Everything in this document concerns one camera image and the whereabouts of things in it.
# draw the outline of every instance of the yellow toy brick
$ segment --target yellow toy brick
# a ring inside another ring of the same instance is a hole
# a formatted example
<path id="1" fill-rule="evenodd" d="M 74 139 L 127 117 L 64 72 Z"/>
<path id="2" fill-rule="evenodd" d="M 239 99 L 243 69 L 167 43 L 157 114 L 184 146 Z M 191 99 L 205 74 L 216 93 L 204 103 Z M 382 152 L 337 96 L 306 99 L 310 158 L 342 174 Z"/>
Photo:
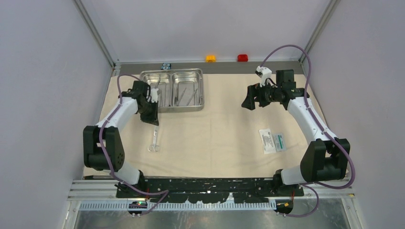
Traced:
<path id="1" fill-rule="evenodd" d="M 214 55 L 208 55 L 205 57 L 205 62 L 216 62 L 216 58 Z"/>

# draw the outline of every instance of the gray wall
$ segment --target gray wall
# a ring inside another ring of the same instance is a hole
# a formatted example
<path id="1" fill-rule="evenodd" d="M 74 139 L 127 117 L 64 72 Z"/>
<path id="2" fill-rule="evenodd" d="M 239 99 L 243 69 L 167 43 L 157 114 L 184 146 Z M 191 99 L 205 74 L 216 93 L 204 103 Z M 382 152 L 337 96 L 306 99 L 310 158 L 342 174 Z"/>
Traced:
<path id="1" fill-rule="evenodd" d="M 278 46 L 305 46 L 329 0 L 83 0 L 121 62 L 262 61 Z M 272 60 L 298 60 L 283 49 Z"/>
<path id="2" fill-rule="evenodd" d="M 310 52 L 311 87 L 348 138 L 366 228 L 405 228 L 405 1 L 341 1 Z"/>
<path id="3" fill-rule="evenodd" d="M 111 68 L 71 0 L 3 0 L 0 21 L 0 228 L 55 229 Z"/>

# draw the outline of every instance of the table surface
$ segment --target table surface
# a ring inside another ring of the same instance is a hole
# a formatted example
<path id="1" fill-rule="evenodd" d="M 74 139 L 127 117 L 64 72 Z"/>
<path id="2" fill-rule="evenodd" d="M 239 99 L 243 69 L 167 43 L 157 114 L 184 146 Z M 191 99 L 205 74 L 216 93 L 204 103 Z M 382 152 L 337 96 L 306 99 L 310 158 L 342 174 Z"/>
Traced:
<path id="1" fill-rule="evenodd" d="M 279 103 L 241 107 L 247 87 L 258 83 L 255 74 L 204 74 L 205 107 L 198 112 L 159 114 L 159 152 L 149 152 L 154 126 L 135 114 L 121 131 L 125 160 L 145 176 L 163 177 L 272 177 L 281 168 L 300 163 L 308 145 L 295 119 Z M 305 76 L 295 75 L 297 87 Z M 123 90 L 132 77 L 121 77 Z M 320 116 L 320 107 L 308 89 Z M 117 78 L 110 81 L 100 119 L 117 102 Z M 287 151 L 264 154 L 260 129 L 283 133 Z M 99 175 L 85 168 L 84 175 Z"/>

